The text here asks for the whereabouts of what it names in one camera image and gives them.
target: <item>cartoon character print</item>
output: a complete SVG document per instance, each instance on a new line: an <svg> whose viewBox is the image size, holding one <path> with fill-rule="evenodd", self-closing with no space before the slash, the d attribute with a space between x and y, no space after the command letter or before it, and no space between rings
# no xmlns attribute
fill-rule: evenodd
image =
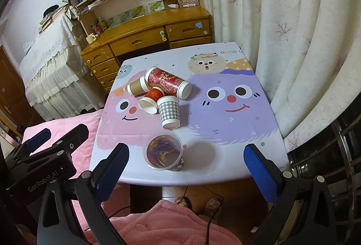
<svg viewBox="0 0 361 245"><path fill-rule="evenodd" d="M191 57L188 68L195 74L213 74L224 70L226 64L226 60L217 53L208 53Z"/></svg>
<svg viewBox="0 0 361 245"><path fill-rule="evenodd" d="M109 93L97 133L99 149L113 149L120 142L143 146L149 135L162 129L160 116L141 110L139 100L142 96L132 97L126 88L145 72L138 72L127 84Z"/></svg>
<svg viewBox="0 0 361 245"><path fill-rule="evenodd" d="M194 74L188 126L218 144L268 137L278 129L268 99L253 71L226 69L218 74Z"/></svg>
<svg viewBox="0 0 361 245"><path fill-rule="evenodd" d="M122 65L119 69L116 79L127 77L132 71L132 69L133 69L132 65Z"/></svg>

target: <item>purple cartoon face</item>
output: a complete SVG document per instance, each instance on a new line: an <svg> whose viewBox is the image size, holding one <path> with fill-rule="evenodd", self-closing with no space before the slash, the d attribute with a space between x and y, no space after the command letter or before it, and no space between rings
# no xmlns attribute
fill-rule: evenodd
<svg viewBox="0 0 361 245"><path fill-rule="evenodd" d="M188 98L188 125L199 136L230 144L261 139L278 129L253 71L226 69L218 74L194 74L189 81L200 89Z"/></svg>

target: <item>white curtain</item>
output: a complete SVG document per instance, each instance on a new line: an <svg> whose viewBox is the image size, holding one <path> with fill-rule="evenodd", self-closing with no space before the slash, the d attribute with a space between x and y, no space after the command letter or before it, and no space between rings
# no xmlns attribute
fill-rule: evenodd
<svg viewBox="0 0 361 245"><path fill-rule="evenodd" d="M204 0L216 42L235 41L271 102L287 151L361 91L361 0Z"/></svg>

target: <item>pink cartoon face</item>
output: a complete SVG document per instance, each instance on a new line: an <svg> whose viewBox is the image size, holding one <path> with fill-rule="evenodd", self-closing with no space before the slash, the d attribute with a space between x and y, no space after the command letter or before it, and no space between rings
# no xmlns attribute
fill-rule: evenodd
<svg viewBox="0 0 361 245"><path fill-rule="evenodd" d="M131 83L145 74L138 72ZM140 97L129 95L126 86L111 91L99 123L97 144L99 149L113 149L118 143L143 146L149 135L162 129L160 115L151 115L138 106Z"/></svg>

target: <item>tall red cup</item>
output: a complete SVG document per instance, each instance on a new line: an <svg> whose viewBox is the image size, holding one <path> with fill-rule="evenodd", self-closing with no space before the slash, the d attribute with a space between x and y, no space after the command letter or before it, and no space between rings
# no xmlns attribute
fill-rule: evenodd
<svg viewBox="0 0 361 245"><path fill-rule="evenodd" d="M151 86L158 86L167 95L177 96L181 100L185 100L192 90L189 82L158 67L149 68L144 78Z"/></svg>

